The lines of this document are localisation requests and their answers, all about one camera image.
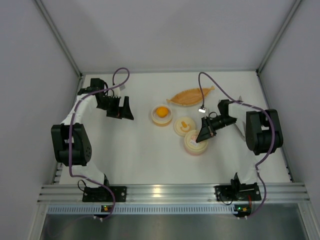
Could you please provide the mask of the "pink lunch bowl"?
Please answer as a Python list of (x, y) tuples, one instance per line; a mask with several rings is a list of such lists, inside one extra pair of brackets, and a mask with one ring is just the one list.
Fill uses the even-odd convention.
[(200, 156), (202, 155), (208, 148), (208, 143), (198, 144), (198, 146), (194, 146), (192, 144), (184, 144), (185, 151), (192, 156)]

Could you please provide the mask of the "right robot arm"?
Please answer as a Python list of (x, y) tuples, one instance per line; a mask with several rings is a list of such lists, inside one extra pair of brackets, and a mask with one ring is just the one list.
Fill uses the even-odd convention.
[(220, 112), (216, 117), (205, 116), (201, 119), (201, 129), (196, 143), (201, 143), (217, 135), (217, 131), (230, 125), (235, 125), (251, 151), (250, 157), (245, 157), (234, 175), (233, 183), (241, 187), (257, 182), (259, 165), (266, 158), (282, 147), (284, 138), (275, 109), (261, 109), (241, 101), (221, 100), (218, 105)]

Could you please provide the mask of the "cream lid pink handle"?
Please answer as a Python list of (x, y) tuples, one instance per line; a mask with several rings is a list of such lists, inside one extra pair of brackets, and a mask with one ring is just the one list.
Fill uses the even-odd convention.
[(184, 137), (184, 144), (192, 144), (197, 147), (199, 143), (200, 144), (208, 143), (207, 140), (197, 143), (196, 139), (198, 134), (199, 134), (198, 130), (191, 130), (190, 132), (188, 132)]

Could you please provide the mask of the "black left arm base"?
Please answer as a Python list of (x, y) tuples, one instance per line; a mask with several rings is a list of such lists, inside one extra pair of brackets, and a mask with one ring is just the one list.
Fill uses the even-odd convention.
[[(109, 189), (112, 191), (114, 195), (115, 202), (126, 202), (126, 186), (110, 186)], [(82, 195), (82, 201), (85, 203), (113, 202), (113, 197), (111, 193), (104, 187), (85, 187)]]

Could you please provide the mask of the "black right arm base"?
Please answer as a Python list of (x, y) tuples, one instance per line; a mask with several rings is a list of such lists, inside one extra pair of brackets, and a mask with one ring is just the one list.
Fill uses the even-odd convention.
[(262, 199), (257, 184), (241, 184), (239, 187), (231, 185), (217, 185), (214, 187), (215, 196), (220, 202), (231, 201), (260, 201)]

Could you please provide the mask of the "steel food tongs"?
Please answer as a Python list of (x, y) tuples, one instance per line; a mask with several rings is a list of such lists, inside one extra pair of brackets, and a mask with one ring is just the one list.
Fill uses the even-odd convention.
[(246, 139), (246, 123), (245, 123), (245, 111), (244, 108), (242, 106), (243, 104), (243, 100), (242, 100), (242, 96), (240, 95), (237, 99), (238, 102), (240, 102), (240, 104), (236, 104), (236, 115), (237, 115), (237, 121), (235, 123), (237, 129), (239, 130), (241, 137), (243, 140)]

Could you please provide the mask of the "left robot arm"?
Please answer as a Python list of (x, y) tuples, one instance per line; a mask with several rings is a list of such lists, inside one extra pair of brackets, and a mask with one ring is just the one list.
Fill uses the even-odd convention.
[(91, 160), (93, 148), (84, 120), (95, 109), (105, 111), (110, 118), (134, 120), (130, 98), (121, 97), (120, 92), (120, 85), (109, 87), (104, 80), (92, 78), (89, 86), (78, 91), (67, 117), (50, 130), (56, 161), (68, 167), (72, 178), (79, 178), (93, 188), (106, 188), (110, 184), (106, 174)]

